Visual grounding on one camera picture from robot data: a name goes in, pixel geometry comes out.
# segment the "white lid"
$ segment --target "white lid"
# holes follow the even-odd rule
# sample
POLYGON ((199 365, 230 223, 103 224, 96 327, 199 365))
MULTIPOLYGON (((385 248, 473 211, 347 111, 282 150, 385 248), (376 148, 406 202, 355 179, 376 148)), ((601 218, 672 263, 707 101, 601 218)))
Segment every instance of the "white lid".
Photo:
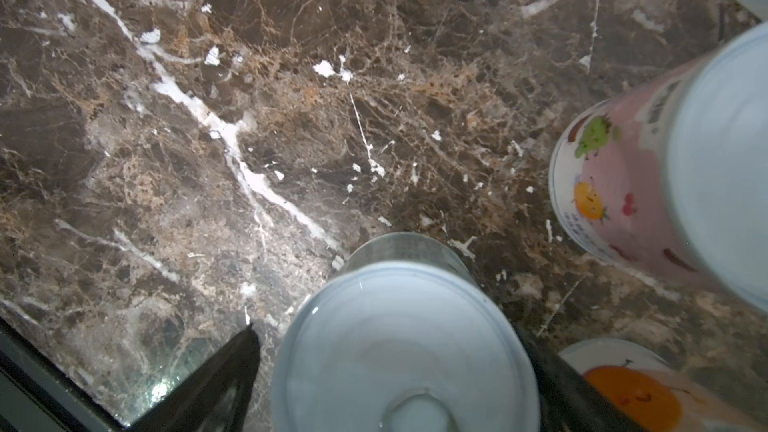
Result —
POLYGON ((670 131, 664 177, 691 251, 768 312, 768 24, 700 72, 670 131))
POLYGON ((277 432, 538 432, 540 417, 504 315, 461 278, 414 262, 371 264, 312 298, 285 336, 271 399, 277 432))

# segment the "orange fruit illustration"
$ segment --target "orange fruit illustration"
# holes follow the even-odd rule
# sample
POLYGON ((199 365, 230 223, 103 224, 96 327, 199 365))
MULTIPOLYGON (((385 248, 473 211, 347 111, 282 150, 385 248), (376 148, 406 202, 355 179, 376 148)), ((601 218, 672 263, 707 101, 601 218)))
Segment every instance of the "orange fruit illustration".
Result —
POLYGON ((649 432, 670 432, 683 415, 669 388, 637 370, 606 365, 588 371, 584 378, 649 432))
POLYGON ((590 220, 602 220, 608 218, 603 198, 598 190, 588 182, 579 182, 574 187, 574 202, 576 210, 581 216, 590 220))

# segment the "strawberry illustration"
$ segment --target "strawberry illustration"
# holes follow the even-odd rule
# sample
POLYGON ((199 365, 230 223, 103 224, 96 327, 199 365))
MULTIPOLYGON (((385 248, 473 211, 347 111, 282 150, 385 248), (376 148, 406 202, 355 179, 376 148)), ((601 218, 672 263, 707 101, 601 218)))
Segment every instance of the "strawberry illustration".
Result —
POLYGON ((624 197, 624 206, 621 208, 621 213, 628 217, 638 213, 638 210, 634 207, 634 194, 632 192, 624 197))

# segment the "marble countertop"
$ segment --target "marble countertop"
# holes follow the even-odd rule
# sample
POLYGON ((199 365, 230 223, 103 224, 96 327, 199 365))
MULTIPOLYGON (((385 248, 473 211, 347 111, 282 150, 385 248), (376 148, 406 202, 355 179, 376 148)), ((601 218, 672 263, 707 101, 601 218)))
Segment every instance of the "marble countertop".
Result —
POLYGON ((636 341, 768 424, 763 315, 599 264, 547 190, 577 114, 755 23, 730 0, 0 0, 0 314, 124 423, 248 318, 268 430, 292 314, 409 230, 553 349, 636 341))

